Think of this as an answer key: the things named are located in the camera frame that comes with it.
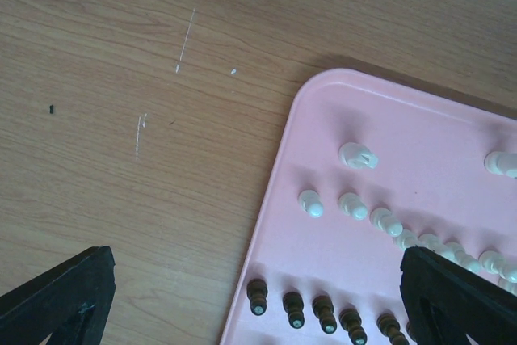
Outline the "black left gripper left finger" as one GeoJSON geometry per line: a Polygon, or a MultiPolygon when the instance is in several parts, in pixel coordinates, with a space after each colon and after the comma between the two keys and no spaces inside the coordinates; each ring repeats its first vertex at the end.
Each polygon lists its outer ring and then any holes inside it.
{"type": "Polygon", "coordinates": [[[109,246],[92,246],[2,295],[1,343],[101,343],[114,267],[109,246]]]}

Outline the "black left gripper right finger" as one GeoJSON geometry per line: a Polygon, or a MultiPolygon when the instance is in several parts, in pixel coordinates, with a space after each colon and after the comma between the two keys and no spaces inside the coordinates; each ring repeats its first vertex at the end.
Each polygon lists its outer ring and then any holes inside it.
{"type": "Polygon", "coordinates": [[[516,296],[425,247],[405,250],[400,291],[418,344],[516,343],[516,296]]]}

